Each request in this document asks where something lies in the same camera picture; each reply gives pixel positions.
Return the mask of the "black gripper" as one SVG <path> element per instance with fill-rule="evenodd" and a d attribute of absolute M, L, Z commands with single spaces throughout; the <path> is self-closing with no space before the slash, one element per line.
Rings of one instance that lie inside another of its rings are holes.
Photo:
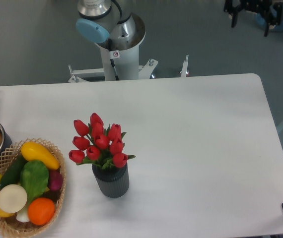
<path fill-rule="evenodd" d="M 231 28 L 236 26 L 242 9 L 262 16 L 265 21 L 264 37 L 273 30 L 283 31 L 283 0 L 240 0 L 237 6 L 233 6 L 233 0 L 225 0 L 223 11 L 231 17 Z"/>

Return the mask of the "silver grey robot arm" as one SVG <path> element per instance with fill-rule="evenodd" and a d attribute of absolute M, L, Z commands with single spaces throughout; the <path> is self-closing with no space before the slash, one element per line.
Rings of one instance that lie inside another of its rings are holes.
<path fill-rule="evenodd" d="M 137 23 L 133 20 L 130 0 L 79 0 L 77 10 L 80 19 L 76 29 L 87 40 L 98 45 L 111 45 L 111 50 L 131 48 L 130 41 L 137 33 Z M 240 11 L 259 14 L 264 22 L 264 36 L 271 27 L 283 22 L 283 0 L 240 0 L 224 2 L 223 11 L 231 17 L 231 27 L 237 24 Z"/>

